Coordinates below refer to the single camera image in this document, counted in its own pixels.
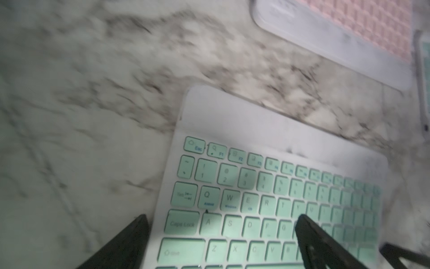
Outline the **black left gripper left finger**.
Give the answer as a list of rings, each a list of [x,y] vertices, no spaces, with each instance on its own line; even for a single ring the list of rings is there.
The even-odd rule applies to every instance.
[[[78,269],[139,269],[149,235],[148,219],[142,214]]]

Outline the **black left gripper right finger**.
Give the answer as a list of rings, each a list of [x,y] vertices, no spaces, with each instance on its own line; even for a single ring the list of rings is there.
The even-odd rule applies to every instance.
[[[307,215],[299,216],[295,232],[306,269],[366,268]]]

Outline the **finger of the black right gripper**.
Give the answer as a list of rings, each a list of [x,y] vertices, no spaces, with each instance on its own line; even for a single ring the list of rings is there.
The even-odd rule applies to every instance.
[[[394,269],[406,269],[406,266],[400,260],[401,258],[424,266],[426,269],[430,267],[430,258],[428,256],[412,252],[397,245],[385,243],[380,247],[379,252]]]

